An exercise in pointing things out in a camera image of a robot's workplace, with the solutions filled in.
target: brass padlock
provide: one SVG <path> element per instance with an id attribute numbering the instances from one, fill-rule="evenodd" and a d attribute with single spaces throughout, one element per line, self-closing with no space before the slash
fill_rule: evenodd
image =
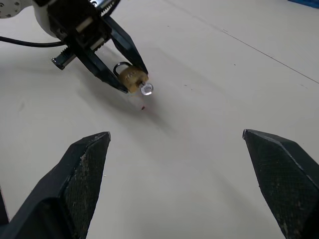
<path id="1" fill-rule="evenodd" d="M 122 65 L 126 65 L 127 68 L 118 74 L 116 70 Z M 121 62 L 117 64 L 114 67 L 113 72 L 130 93 L 135 93 L 138 88 L 141 88 L 143 95 L 150 95 L 152 93 L 153 86 L 150 83 L 146 83 L 149 80 L 148 75 L 141 69 L 132 66 L 130 63 Z"/>

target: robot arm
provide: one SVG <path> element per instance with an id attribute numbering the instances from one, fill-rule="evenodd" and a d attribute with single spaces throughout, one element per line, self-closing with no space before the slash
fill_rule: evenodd
<path id="1" fill-rule="evenodd" d="M 120 0 L 0 0 L 0 17 L 16 16 L 28 6 L 34 7 L 42 29 L 57 37 L 67 48 L 52 62 L 63 70 L 76 57 L 101 81 L 124 92 L 138 89 L 150 95 L 153 86 L 148 71 L 130 36 L 110 17 Z M 119 63 L 111 71 L 95 54 L 112 40 L 130 63 Z M 127 65 L 122 73 L 116 68 Z"/>

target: white table surface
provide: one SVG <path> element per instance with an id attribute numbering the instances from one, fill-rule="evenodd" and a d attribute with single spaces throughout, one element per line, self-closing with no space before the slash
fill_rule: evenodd
<path id="1" fill-rule="evenodd" d="M 283 0 L 123 0 L 113 17 L 155 86 L 142 112 L 78 60 L 57 69 L 50 58 L 63 47 L 0 43 L 10 218 L 70 144 L 110 131 L 88 239 L 284 238 L 241 135 L 278 134 L 319 159 L 318 10 Z M 31 8 L 1 20 L 0 35 L 54 40 Z M 98 54 L 110 67 L 122 60 L 112 44 Z"/>

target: padlock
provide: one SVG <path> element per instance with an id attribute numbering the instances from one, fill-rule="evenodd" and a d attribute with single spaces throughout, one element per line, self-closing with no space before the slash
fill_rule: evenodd
<path id="1" fill-rule="evenodd" d="M 119 74 L 117 68 L 122 65 L 126 65 L 127 68 Z M 114 67 L 113 72 L 130 93 L 135 93 L 138 88 L 140 88 L 143 95 L 150 95 L 153 92 L 153 85 L 147 83 L 149 80 L 148 75 L 130 63 L 120 62 Z"/>

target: blue object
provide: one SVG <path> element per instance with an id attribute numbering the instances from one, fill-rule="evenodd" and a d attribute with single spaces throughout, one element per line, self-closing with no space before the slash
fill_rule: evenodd
<path id="1" fill-rule="evenodd" d="M 302 5 L 311 6 L 314 8 L 319 8 L 319 0 L 288 0 L 293 1 Z"/>

